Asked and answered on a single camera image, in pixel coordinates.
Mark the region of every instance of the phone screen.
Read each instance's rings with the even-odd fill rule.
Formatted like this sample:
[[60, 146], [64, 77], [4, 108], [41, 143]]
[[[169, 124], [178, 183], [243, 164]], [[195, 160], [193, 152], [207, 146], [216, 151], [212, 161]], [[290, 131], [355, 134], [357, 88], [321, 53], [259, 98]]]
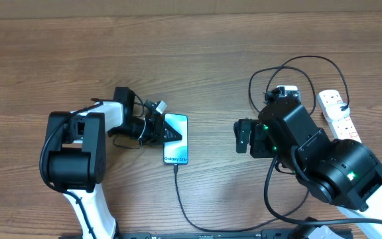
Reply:
[[166, 114], [164, 120], [182, 135], [182, 140], [164, 143], [163, 161], [166, 164], [185, 165], [188, 163], [188, 117]]

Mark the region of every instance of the tabletop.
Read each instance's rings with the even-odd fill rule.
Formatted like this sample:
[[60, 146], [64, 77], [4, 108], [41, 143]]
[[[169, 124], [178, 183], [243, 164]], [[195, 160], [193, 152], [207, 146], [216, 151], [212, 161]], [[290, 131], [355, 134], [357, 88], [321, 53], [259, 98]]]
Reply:
[[[237, 154], [233, 123], [257, 118], [247, 95], [252, 73], [305, 54], [328, 57], [341, 68], [353, 123], [382, 162], [382, 12], [0, 21], [0, 238], [81, 232], [68, 201], [40, 178], [46, 123], [50, 112], [110, 99], [116, 86], [130, 87], [143, 100], [164, 100], [168, 112], [188, 116], [190, 162], [179, 168], [178, 184], [192, 222], [234, 229], [272, 219], [263, 202], [271, 159]], [[336, 89], [345, 96], [328, 62], [299, 59], [290, 66], [307, 72], [317, 93]], [[272, 73], [253, 81], [259, 108]], [[303, 75], [283, 70], [271, 88], [279, 84], [297, 85], [302, 103], [312, 107]], [[332, 139], [319, 106], [312, 118]], [[122, 232], [198, 232], [180, 211], [162, 147], [119, 149], [111, 138], [106, 144], [103, 189]], [[269, 193], [274, 208], [286, 212], [306, 189], [292, 175], [274, 173]], [[311, 196], [291, 216], [343, 218]], [[276, 221], [264, 228], [293, 227]], [[364, 238], [354, 224], [335, 227]]]

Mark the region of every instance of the power outlet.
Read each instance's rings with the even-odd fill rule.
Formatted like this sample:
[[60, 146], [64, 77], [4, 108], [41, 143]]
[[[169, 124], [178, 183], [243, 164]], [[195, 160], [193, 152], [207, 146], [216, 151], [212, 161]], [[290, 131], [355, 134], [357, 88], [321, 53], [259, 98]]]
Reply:
[[324, 90], [317, 98], [334, 138], [353, 139], [361, 143], [361, 138], [350, 119], [350, 109], [341, 111], [340, 107], [346, 104], [343, 103], [340, 93], [337, 90]]

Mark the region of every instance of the smartphone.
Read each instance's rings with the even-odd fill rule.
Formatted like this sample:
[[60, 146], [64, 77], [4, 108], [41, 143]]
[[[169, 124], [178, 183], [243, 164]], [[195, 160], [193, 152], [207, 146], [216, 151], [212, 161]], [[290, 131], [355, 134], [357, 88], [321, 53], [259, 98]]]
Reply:
[[164, 163], [188, 164], [188, 117], [179, 114], [165, 114], [164, 121], [182, 135], [181, 141], [164, 143]]

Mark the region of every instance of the wall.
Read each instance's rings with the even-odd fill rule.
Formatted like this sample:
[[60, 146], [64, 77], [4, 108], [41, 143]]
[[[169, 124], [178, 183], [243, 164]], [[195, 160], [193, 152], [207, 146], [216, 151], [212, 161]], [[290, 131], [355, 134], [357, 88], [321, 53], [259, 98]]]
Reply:
[[0, 19], [382, 11], [382, 0], [0, 0]]

